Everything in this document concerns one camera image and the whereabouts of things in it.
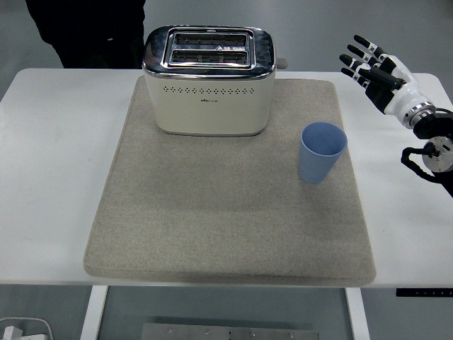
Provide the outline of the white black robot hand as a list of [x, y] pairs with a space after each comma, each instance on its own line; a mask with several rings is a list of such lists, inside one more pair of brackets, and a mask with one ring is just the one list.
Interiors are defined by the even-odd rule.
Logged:
[[404, 115], [426, 101], [418, 81], [399, 58], [360, 35], [354, 41], [361, 47], [347, 46], [352, 55], [339, 57], [345, 65], [341, 72], [365, 89], [365, 96], [381, 113]]

